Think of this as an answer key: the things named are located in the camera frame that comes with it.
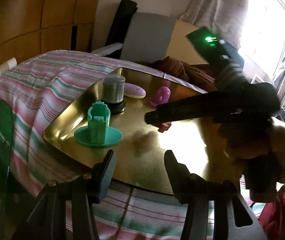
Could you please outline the person right hand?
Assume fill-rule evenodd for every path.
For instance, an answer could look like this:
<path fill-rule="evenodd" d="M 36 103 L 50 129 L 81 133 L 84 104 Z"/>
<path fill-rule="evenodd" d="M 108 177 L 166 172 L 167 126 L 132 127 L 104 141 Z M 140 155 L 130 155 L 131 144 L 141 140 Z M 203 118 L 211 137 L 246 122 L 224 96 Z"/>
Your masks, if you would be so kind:
<path fill-rule="evenodd" d="M 276 184 L 285 185 L 285 122 L 240 120 L 218 124 L 210 116 L 199 125 L 209 161 L 234 181 L 245 176 L 253 202 L 269 203 L 276 198 Z"/>

